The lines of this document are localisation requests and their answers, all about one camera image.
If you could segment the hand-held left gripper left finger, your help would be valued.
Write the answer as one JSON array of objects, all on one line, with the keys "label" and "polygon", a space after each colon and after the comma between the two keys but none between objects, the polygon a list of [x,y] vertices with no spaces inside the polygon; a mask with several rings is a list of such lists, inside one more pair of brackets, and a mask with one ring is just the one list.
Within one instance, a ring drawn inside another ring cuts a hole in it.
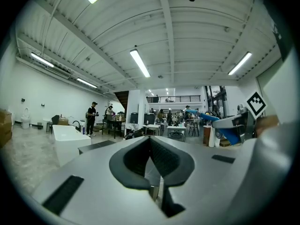
[{"label": "hand-held left gripper left finger", "polygon": [[124,187],[111,174],[109,160],[139,139],[121,141],[85,152],[47,176],[33,192],[42,203],[69,176],[84,179],[61,217],[64,219],[161,219],[162,211],[146,190]]}]

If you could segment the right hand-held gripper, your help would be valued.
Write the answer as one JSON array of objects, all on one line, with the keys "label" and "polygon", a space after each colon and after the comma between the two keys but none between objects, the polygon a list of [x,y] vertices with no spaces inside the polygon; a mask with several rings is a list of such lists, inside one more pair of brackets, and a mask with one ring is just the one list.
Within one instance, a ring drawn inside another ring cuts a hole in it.
[{"label": "right hand-held gripper", "polygon": [[238,128],[241,142],[255,138],[255,126],[257,118],[259,118],[267,108],[266,102],[261,95],[255,91],[245,101],[245,106],[239,104],[237,106],[238,114],[225,119],[213,121],[212,127],[218,129]]}]

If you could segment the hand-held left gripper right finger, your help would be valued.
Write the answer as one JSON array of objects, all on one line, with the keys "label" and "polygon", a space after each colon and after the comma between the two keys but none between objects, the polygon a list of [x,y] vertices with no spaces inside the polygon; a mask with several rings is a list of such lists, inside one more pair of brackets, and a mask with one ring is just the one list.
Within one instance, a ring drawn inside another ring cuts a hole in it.
[{"label": "hand-held left gripper right finger", "polygon": [[246,218],[252,213],[255,196],[249,172],[253,166],[256,139],[237,150],[208,148],[157,137],[189,154],[194,170],[183,185],[170,187],[168,194],[176,212],[172,218]]}]

